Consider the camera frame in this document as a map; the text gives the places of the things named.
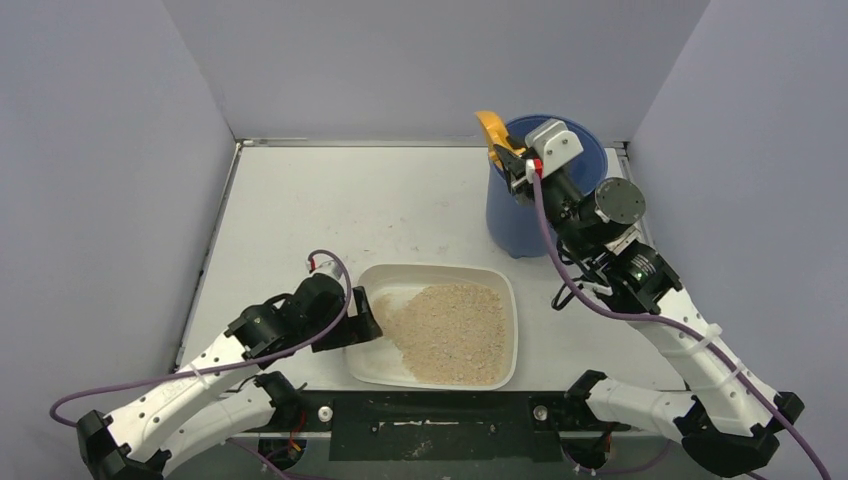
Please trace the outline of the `blue plastic bucket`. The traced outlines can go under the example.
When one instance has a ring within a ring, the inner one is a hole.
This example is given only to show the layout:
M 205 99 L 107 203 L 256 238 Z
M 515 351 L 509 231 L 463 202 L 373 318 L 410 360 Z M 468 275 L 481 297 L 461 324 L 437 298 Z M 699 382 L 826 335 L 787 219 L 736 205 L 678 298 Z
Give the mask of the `blue plastic bucket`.
M 607 176 L 604 147 L 583 125 L 567 118 L 562 120 L 583 146 L 583 152 L 568 167 L 577 187 L 588 194 Z M 547 251 L 538 231 L 534 207 L 518 204 L 507 190 L 503 173 L 494 164 L 489 167 L 485 219 L 492 240 L 513 258 L 545 255 Z

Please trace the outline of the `orange plastic litter scoop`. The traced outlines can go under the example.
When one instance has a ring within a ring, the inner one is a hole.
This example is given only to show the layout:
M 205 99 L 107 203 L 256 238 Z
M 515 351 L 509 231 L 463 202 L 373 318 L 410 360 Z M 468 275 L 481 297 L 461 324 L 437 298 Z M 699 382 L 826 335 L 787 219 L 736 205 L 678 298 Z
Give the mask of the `orange plastic litter scoop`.
M 495 146 L 500 145 L 505 147 L 518 156 L 521 156 L 526 151 L 525 147 L 521 147 L 518 144 L 513 145 L 509 142 L 507 127 L 497 113 L 494 111 L 483 110 L 477 111 L 475 116 L 481 127 L 483 138 L 487 144 L 487 152 L 490 163 L 497 169 L 502 170 L 503 166 L 497 156 Z

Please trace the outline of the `white plastic litter tray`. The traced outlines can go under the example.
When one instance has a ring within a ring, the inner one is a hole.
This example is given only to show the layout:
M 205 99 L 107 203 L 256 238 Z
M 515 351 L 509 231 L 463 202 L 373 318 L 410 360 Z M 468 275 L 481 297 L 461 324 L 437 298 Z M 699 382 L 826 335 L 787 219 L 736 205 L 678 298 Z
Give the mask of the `white plastic litter tray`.
M 513 377 L 518 359 L 514 290 L 502 273 L 436 264 L 377 264 L 359 277 L 381 338 L 344 350 L 366 383 L 490 391 Z

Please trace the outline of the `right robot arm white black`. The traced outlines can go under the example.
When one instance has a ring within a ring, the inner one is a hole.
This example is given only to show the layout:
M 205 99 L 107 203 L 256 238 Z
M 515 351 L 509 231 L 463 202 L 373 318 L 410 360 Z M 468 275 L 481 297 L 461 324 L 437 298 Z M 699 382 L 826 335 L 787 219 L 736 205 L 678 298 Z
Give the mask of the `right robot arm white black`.
M 659 434 L 709 472 L 730 478 L 765 467 L 781 432 L 796 433 L 803 412 L 794 393 L 762 382 L 695 307 L 679 275 L 636 229 L 646 203 L 630 181 L 613 177 L 589 192 L 550 151 L 494 144 L 490 154 L 509 194 L 534 206 L 549 256 L 574 298 L 627 323 L 682 378 L 681 391 L 636 387 L 589 370 L 567 399 L 599 422 Z

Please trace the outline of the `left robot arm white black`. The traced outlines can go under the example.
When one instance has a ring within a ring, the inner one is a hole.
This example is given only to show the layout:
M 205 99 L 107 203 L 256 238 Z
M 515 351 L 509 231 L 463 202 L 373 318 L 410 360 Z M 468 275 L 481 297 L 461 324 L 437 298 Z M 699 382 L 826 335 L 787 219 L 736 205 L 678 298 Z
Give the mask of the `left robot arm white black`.
M 327 264 L 292 293 L 251 305 L 179 378 L 76 426 L 83 463 L 95 479 L 163 479 L 227 438 L 306 418 L 301 391 L 271 370 L 273 354 L 307 342 L 315 352 L 381 337 L 365 289 L 346 288 Z

